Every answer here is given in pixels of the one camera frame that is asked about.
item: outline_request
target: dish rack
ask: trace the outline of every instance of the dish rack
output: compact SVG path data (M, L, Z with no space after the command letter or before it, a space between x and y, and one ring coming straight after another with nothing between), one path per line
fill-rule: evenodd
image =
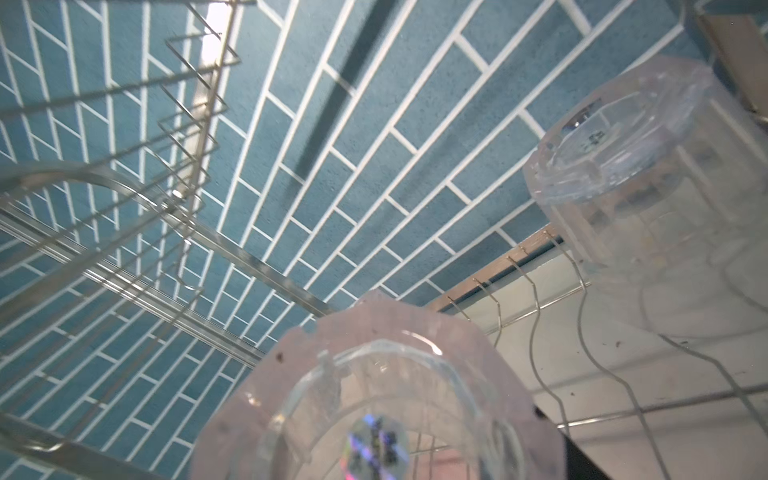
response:
M74 105L81 115L90 101L111 101L141 91L161 91L174 106L174 113L160 120L158 135L103 158L85 163L24 163L12 158L15 165L3 169L0 275L6 294L0 300L0 447L13 455L0 457L0 466L5 466L0 478L32 465L37 465L35 469L41 475L57 478L185 476L194 429L199 432L202 425L194 425L190 432L184 431L184 425L189 425L191 419L204 423L205 414L210 416L266 354L196 311L204 288L190 281L184 270L185 264L192 261L193 245L210 252L207 262L214 254L223 257L250 276L249 286L262 283L314 318L332 312L314 295L196 220L204 208L200 189L208 180L205 164L216 148L211 125L227 108L218 94L219 82L226 68L237 64L238 57L228 47L234 21L232 5L221 32L208 25L194 7L190 5L189 9L202 32L166 41L183 64L181 71L101 91L76 92L67 98L48 98L46 93L45 101L34 104L24 104L19 98L17 108L0 111L4 121L27 121L32 115L43 115L53 124L51 113L55 108ZM193 65L189 45L194 47L210 39L218 45L215 58L208 64ZM143 181L121 171L121 165L134 155L144 159ZM84 208L78 208L82 206L57 201L75 190L90 200L89 212L83 213ZM559 253L560 261L567 260L572 266L578 279L576 286L545 296L541 292L551 288L542 286L541 279L534 280L538 269L523 268L519 259L507 257L509 266L530 289L533 307L504 318L496 286L486 279L472 280L481 295L495 305L495 326L487 333L505 355L507 347L500 340L506 340L511 329L504 331L504 336L502 330L512 324L529 325L527 348L518 352L526 352L540 393L551 399L546 402L554 402L542 408L554 421L560 421L558 427L565 435L581 425L634 417L641 424L660 478L673 475L654 429L646 420L653 412L736 399L768 437L766 421L751 399L768 392L768 384L742 387L717 358L667 337L661 339L671 348L715 368L729 388L672 402L650 404L638 400L637 387L603 366L585 342L582 316L589 282L581 277L569 252L556 241L558 234L552 226L537 236L552 244L551 252ZM569 307L576 316L578 349L597 374L622 388L631 409L574 419L567 414L573 397L565 396L559 387L542 378L536 361L539 354L535 353L541 342L536 332L542 312L573 303L574 299L578 300ZM464 304L450 298L449 302L455 314L478 320L470 307L462 308ZM133 343L115 341L126 338L123 335L129 332L134 334ZM96 344L106 347L96 349ZM222 359L213 372L208 372L207 384L197 393L194 408L181 413L187 422L180 423L171 438L162 441L153 438L149 422L112 417L116 407L124 408L126 402L136 405L131 406L131 418L141 414L170 378L171 371L162 369L160 359L174 352L178 359L171 368L181 368L183 361L193 372L187 383L177 386L174 405L192 400L191 394L182 390L186 392L196 378L203 377L209 359L216 355ZM207 392L220 379L226 383L222 395L204 405ZM139 380L148 386L145 391L136 387ZM62 403L63 395L69 396L71 407ZM169 412L171 403L164 412ZM117 424L108 426L111 431L105 430L104 424L110 422ZM122 445L132 429L146 431L141 442ZM174 451L177 445L184 447L180 453ZM435 439L420 435L412 454L416 458L432 457L444 448L436 445Z

